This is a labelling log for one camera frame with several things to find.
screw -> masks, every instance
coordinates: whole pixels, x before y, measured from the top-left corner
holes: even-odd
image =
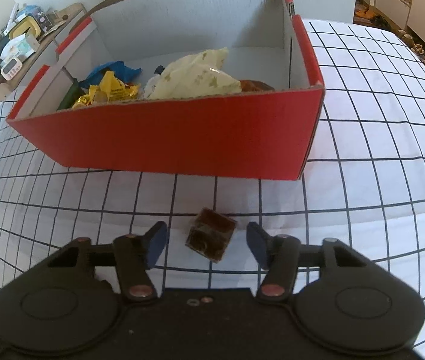
[[[264,284],[261,292],[271,298],[281,296],[286,290],[278,284]]]
[[[200,302],[197,299],[188,299],[187,302],[186,302],[186,304],[188,306],[198,307],[200,305]]]
[[[132,286],[129,289],[130,295],[132,295],[135,298],[146,298],[148,296],[151,296],[153,293],[153,290],[151,286],[147,286],[144,284],[138,284],[137,286]]]
[[[203,296],[201,298],[201,302],[203,302],[203,303],[213,303],[214,302],[214,298],[212,298],[210,296]]]

checkered tablecloth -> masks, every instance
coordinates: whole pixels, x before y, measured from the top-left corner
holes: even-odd
[[[73,238],[109,243],[165,221],[149,272],[164,287],[251,287],[264,275],[245,227],[303,243],[336,237],[407,282],[425,301],[425,66],[392,33],[306,20],[327,93],[299,181],[65,168],[5,123],[0,103],[0,287]],[[185,247],[202,207],[238,222],[219,264]],[[98,269],[115,282],[115,271]],[[318,278],[302,269],[294,291]],[[416,349],[425,357],[425,325]]]

red cardboard box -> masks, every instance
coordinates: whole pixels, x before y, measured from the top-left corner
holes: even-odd
[[[56,112],[101,63],[143,68],[228,47],[223,70],[276,91],[117,103]],[[324,82],[293,0],[126,0],[84,20],[43,66],[8,123],[65,167],[295,180],[301,177]]]

wooden desk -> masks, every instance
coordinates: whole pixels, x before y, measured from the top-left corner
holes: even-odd
[[[26,61],[24,61],[24,63],[22,64],[22,68],[19,71],[19,73],[17,73],[17,75],[15,75],[12,80],[10,80],[10,81],[7,82],[9,88],[11,89],[11,91],[15,90],[17,88],[17,86],[19,86],[19,83],[24,78],[24,76],[29,71],[29,69],[34,64],[34,62],[36,62],[36,60],[39,58],[40,54],[46,49],[47,46],[49,46],[51,44],[51,42],[54,41],[54,39],[56,38],[56,36],[61,31],[63,31],[64,28],[80,12],[86,13],[86,8],[84,8],[84,5],[82,5],[81,3],[74,3],[74,4],[70,5],[69,7],[63,9],[62,11],[59,11],[58,12],[59,18],[61,18],[64,15],[68,15],[68,18],[67,18],[66,22],[62,26],[60,26],[56,31],[54,31],[53,33],[50,33],[49,35],[47,35],[46,37],[44,37],[40,41],[39,50],[36,51],[33,55],[31,55]]]

blue package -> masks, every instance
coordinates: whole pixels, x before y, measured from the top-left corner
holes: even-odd
[[[125,84],[132,82],[142,73],[141,68],[128,68],[123,61],[108,62],[96,67],[84,81],[79,83],[79,85],[84,89],[89,89],[89,85],[99,85],[106,71],[113,71],[114,76]]]

